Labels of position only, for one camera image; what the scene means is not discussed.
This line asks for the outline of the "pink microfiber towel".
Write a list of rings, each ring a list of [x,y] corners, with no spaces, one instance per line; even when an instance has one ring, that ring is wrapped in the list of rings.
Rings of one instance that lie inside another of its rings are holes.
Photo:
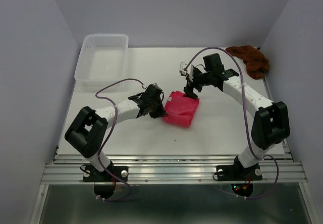
[[[189,128],[199,106],[199,98],[185,97],[181,91],[173,91],[165,104],[166,116],[162,120],[170,125]]]

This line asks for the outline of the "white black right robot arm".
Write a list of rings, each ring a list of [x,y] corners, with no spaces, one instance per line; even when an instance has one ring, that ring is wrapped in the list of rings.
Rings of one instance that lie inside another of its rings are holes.
[[[219,54],[204,56],[203,61],[203,72],[187,63],[180,64],[179,72],[186,78],[184,95],[197,99],[195,90],[200,92],[205,86],[213,86],[235,99],[242,105],[244,114],[253,117],[252,128],[247,131],[248,146],[237,156],[238,163],[232,166],[233,175],[243,179],[275,144],[290,135],[287,106],[259,94],[244,83],[239,72],[225,69]]]

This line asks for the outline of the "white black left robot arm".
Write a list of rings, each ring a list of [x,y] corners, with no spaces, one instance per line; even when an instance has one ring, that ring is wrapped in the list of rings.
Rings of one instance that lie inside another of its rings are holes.
[[[65,140],[95,168],[95,175],[102,181],[112,176],[112,161],[101,150],[107,129],[123,121],[149,115],[161,118],[166,115],[162,104],[164,93],[156,84],[150,84],[142,93],[105,108],[80,109],[65,133]]]

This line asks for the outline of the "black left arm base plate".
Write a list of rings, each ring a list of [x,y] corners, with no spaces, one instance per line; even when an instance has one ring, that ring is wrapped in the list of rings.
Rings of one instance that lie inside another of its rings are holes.
[[[131,193],[131,188],[129,188],[129,193],[125,197],[113,197],[117,193],[117,183],[128,186],[129,168],[125,165],[108,167],[107,170],[111,175],[106,171],[99,172],[90,164],[81,165],[80,170],[83,173],[82,181],[94,184],[93,192],[96,199],[108,202],[119,201]]]

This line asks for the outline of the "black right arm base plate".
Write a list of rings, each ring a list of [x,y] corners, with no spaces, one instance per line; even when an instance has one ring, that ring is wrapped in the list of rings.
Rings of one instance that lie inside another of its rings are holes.
[[[262,172],[259,164],[250,168],[238,165],[218,165],[213,179],[219,182],[232,182],[231,189],[234,194],[242,197],[251,197],[253,193],[253,181],[262,180]]]

